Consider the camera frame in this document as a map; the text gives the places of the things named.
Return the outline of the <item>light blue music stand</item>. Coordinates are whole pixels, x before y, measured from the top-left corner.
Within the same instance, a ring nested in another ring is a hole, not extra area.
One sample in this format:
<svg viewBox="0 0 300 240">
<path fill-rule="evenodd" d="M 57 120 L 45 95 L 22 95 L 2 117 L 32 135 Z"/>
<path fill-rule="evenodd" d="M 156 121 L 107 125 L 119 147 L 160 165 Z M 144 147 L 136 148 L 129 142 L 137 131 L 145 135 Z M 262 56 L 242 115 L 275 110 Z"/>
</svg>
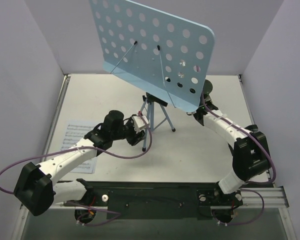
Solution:
<svg viewBox="0 0 300 240">
<path fill-rule="evenodd" d="M 184 112 L 200 105 L 215 34 L 131 0 L 92 0 L 103 69 Z"/>
</svg>

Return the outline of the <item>black metronome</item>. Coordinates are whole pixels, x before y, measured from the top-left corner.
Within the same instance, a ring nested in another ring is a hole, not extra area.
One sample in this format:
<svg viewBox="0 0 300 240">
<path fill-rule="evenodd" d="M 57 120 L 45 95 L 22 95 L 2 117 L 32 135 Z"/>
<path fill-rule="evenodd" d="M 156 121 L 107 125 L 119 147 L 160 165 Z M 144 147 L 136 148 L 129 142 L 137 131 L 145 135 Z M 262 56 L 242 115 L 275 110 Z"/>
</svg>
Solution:
<svg viewBox="0 0 300 240">
<path fill-rule="evenodd" d="M 260 135 L 259 128 L 256 124 L 248 125 L 248 126 L 245 127 L 245 129 L 248 130 L 249 134 L 251 136 L 253 136 L 254 138 L 257 138 L 257 136 Z"/>
</svg>

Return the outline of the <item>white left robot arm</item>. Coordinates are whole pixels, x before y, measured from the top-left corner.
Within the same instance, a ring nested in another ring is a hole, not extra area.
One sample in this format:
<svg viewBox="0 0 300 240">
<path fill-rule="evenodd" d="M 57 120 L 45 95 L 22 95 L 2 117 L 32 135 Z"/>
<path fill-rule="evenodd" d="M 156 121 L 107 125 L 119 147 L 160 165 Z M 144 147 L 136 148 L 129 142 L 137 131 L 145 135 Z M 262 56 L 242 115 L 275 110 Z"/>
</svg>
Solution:
<svg viewBox="0 0 300 240">
<path fill-rule="evenodd" d="M 145 139 L 147 131 L 149 121 L 141 112 L 124 120 L 121 111 L 111 110 L 102 123 L 72 147 L 49 154 L 49 159 L 41 163 L 27 163 L 12 193 L 34 216 L 61 202 L 77 201 L 87 206 L 93 200 L 88 183 L 80 179 L 62 182 L 61 179 L 85 161 L 107 154 L 114 141 L 126 140 L 129 145 L 135 146 Z"/>
</svg>

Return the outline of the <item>sheet music page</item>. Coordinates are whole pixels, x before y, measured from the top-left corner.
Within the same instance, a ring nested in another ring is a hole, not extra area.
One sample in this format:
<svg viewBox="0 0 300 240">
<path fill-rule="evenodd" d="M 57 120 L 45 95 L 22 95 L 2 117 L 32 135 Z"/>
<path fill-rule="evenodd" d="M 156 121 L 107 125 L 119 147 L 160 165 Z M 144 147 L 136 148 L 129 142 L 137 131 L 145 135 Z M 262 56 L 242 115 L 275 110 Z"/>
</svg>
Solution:
<svg viewBox="0 0 300 240">
<path fill-rule="evenodd" d="M 60 150 L 66 150 L 75 145 L 84 135 L 90 132 L 97 124 L 92 121 L 68 120 L 65 124 L 64 137 Z M 97 164 L 97 158 L 83 162 L 74 168 L 71 173 L 94 174 Z"/>
</svg>

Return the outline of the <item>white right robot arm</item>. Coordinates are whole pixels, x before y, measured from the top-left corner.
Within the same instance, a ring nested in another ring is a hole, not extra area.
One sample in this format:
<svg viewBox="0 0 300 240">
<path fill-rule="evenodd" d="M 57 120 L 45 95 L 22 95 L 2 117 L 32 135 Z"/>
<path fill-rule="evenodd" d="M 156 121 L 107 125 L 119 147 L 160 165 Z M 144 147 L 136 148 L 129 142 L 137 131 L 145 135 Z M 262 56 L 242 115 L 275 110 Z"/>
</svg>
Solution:
<svg viewBox="0 0 300 240">
<path fill-rule="evenodd" d="M 230 172 L 217 183 L 214 201 L 226 204 L 241 186 L 273 167 L 266 136 L 256 125 L 239 126 L 213 104 L 210 93 L 213 85 L 205 80 L 194 119 L 223 138 L 232 155 Z"/>
</svg>

